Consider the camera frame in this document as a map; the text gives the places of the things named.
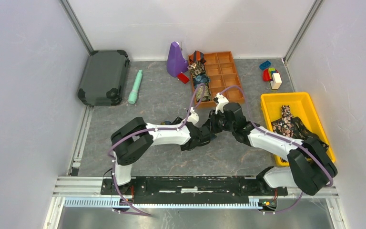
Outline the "navy yellow floral tie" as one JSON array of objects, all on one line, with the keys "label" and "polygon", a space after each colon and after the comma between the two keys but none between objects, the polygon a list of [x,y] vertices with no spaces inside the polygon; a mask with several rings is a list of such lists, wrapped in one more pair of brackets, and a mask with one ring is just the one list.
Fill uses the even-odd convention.
[{"label": "navy yellow floral tie", "polygon": [[160,125],[177,125],[177,124],[180,124],[182,121],[183,121],[183,119],[178,116],[173,121],[165,120],[165,121],[161,122]]}]

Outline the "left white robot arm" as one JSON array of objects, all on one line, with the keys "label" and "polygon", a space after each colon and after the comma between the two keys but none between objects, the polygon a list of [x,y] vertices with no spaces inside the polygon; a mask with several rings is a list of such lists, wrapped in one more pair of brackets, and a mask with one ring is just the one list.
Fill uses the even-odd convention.
[{"label": "left white robot arm", "polygon": [[109,156],[114,160],[112,188],[126,194],[131,188],[132,165],[151,147],[179,145],[182,151],[207,145],[215,138],[210,127],[196,127],[193,122],[182,121],[174,125],[154,125],[136,117],[115,131],[110,140]]}]

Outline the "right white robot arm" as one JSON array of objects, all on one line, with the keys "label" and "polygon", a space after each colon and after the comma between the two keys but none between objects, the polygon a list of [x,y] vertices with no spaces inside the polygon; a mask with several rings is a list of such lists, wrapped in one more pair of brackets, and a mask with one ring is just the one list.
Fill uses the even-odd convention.
[{"label": "right white robot arm", "polygon": [[248,121],[238,103],[228,103],[222,110],[210,111],[206,125],[213,134],[230,132],[237,142],[263,149],[289,163],[287,167],[270,167],[259,173],[256,189],[263,195],[278,187],[297,187],[313,196],[322,188],[332,186],[338,174],[317,139],[295,139],[269,131]]}]

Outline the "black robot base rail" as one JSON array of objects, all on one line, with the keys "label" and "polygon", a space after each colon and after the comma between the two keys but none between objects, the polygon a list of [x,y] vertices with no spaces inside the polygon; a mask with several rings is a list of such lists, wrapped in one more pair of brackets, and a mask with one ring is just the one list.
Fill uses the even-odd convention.
[{"label": "black robot base rail", "polygon": [[286,196],[255,176],[133,177],[119,187],[134,204],[245,204],[248,198]]}]

